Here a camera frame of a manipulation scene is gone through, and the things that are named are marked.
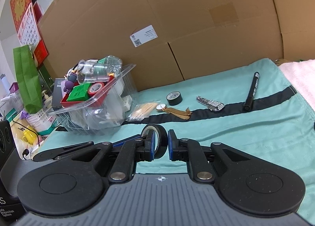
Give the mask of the gold mesh band watch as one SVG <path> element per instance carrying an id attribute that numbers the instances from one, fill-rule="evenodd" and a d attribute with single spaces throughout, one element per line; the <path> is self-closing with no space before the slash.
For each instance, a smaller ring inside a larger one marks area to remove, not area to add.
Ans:
<path id="1" fill-rule="evenodd" d="M 188 120 L 192 115 L 192 112 L 187 108 L 185 111 L 178 110 L 175 108 L 169 108 L 166 104 L 161 103 L 156 106 L 156 110 L 159 112 L 166 112 L 167 114 L 174 115 L 180 119 Z"/>

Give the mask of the green paper bag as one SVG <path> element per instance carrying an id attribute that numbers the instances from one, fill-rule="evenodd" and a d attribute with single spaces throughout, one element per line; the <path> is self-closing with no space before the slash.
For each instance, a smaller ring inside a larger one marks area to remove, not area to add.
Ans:
<path id="1" fill-rule="evenodd" d="M 32 53 L 28 45 L 13 49 L 17 84 L 25 110 L 36 114 L 42 109 L 42 88 Z"/>

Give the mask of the clear plastic cup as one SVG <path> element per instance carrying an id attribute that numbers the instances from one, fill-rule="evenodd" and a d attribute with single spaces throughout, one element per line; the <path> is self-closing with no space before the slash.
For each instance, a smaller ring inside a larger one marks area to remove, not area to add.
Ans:
<path id="1" fill-rule="evenodd" d="M 104 63 L 80 60 L 76 74 L 80 85 L 109 81 L 109 67 Z"/>

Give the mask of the black small box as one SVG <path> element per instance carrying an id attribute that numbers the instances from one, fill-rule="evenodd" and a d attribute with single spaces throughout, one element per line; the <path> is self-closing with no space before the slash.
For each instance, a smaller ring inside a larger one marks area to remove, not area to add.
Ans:
<path id="1" fill-rule="evenodd" d="M 52 93 L 52 109 L 59 110 L 62 108 L 61 100 L 65 96 L 64 87 L 65 87 L 66 79 L 64 78 L 56 78 L 55 84 Z"/>

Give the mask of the pink white towel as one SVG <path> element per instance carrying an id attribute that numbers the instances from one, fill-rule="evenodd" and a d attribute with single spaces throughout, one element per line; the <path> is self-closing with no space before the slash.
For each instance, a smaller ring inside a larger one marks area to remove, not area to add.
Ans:
<path id="1" fill-rule="evenodd" d="M 313 110 L 315 94 L 314 64 L 314 60 L 307 60 L 301 62 L 287 62 L 279 66 L 284 76 L 304 97 Z"/>

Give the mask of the clear plastic storage bin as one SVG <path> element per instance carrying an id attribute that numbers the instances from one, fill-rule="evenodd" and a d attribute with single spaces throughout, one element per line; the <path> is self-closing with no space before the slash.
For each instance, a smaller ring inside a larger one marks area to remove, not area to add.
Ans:
<path id="1" fill-rule="evenodd" d="M 58 123 L 68 132 L 101 135 L 119 127 L 137 104 L 138 91 L 131 71 L 135 64 L 127 64 L 121 73 L 106 84 L 92 98 L 56 111 L 50 109 Z"/>

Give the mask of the teal cloth with black stripe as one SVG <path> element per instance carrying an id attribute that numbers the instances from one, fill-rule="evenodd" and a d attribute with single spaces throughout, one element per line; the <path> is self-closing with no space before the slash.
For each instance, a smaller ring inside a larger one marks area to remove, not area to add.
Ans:
<path id="1" fill-rule="evenodd" d="M 180 110 L 196 112 L 200 109 L 197 96 L 225 105 L 243 104 L 256 72 L 260 75 L 258 99 L 290 87 L 290 82 L 273 61 L 261 59 L 245 67 L 144 90 L 139 92 L 138 100 L 165 103 L 170 92 L 179 91 L 183 98 L 178 105 Z M 298 214 L 314 223 L 314 111 L 299 93 L 263 110 L 168 122 L 164 128 L 173 129 L 180 138 L 194 139 L 205 146 L 212 142 L 225 143 L 296 172 L 306 186 Z"/>

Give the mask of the yellow mug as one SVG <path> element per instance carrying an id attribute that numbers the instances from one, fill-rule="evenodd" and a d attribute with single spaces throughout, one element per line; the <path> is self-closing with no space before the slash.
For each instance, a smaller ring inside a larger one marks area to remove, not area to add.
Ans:
<path id="1" fill-rule="evenodd" d="M 26 143 L 33 145 L 37 140 L 37 135 L 30 130 L 24 130 L 22 140 Z"/>

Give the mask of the black permanent marker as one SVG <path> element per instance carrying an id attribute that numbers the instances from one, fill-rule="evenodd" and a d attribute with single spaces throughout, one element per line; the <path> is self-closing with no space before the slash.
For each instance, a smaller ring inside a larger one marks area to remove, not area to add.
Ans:
<path id="1" fill-rule="evenodd" d="M 252 81 L 250 89 L 249 89 L 248 96 L 247 96 L 246 101 L 245 101 L 244 106 L 243 106 L 243 110 L 246 112 L 249 112 L 253 107 L 253 101 L 254 101 L 254 97 L 256 94 L 259 77 L 260 77 L 259 72 L 255 72 L 254 76 L 253 76 L 253 81 Z"/>

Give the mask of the black tape roll white core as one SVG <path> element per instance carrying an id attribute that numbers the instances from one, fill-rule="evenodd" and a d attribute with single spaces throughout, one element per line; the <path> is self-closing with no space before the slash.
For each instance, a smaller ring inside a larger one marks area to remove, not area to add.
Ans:
<path id="1" fill-rule="evenodd" d="M 180 91 L 173 91 L 166 96 L 166 99 L 170 106 L 176 106 L 183 100 Z"/>

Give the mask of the red wall calendar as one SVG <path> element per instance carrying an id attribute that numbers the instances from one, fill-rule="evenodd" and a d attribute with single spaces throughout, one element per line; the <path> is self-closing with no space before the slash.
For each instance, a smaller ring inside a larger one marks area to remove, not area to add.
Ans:
<path id="1" fill-rule="evenodd" d="M 10 7 L 18 41 L 22 46 L 29 46 L 39 67 L 49 55 L 38 27 L 41 8 L 37 0 L 10 0 Z"/>

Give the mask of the red tape roll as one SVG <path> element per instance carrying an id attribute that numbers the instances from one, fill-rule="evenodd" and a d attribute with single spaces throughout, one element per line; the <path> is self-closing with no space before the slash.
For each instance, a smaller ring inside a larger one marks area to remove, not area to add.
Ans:
<path id="1" fill-rule="evenodd" d="M 88 95 L 90 97 L 94 96 L 95 94 L 97 94 L 103 87 L 105 86 L 104 82 L 96 82 L 94 84 L 92 84 L 89 88 L 88 88 Z"/>

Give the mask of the green box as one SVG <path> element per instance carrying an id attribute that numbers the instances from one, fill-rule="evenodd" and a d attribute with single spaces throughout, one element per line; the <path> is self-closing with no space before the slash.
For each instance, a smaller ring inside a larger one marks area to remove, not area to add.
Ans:
<path id="1" fill-rule="evenodd" d="M 88 88 L 91 84 L 86 83 L 83 85 L 77 85 L 73 88 L 73 90 L 70 92 L 67 101 L 68 102 L 82 102 L 86 101 L 90 98 L 88 95 Z"/>

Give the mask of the black tape roll brown core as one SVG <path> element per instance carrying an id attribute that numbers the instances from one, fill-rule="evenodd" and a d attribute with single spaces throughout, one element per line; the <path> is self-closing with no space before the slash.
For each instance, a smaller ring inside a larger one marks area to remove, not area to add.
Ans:
<path id="1" fill-rule="evenodd" d="M 168 148 L 168 134 L 163 126 L 148 124 L 143 128 L 141 136 L 144 141 L 145 161 L 153 161 L 164 156 Z"/>

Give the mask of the white basket organizer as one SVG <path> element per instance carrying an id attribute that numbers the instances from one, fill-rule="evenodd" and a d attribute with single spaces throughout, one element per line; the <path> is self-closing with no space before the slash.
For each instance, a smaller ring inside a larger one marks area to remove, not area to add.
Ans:
<path id="1" fill-rule="evenodd" d="M 36 114 L 29 114 L 26 118 L 27 122 L 37 132 L 48 130 L 55 121 L 55 116 L 49 116 L 43 109 Z"/>

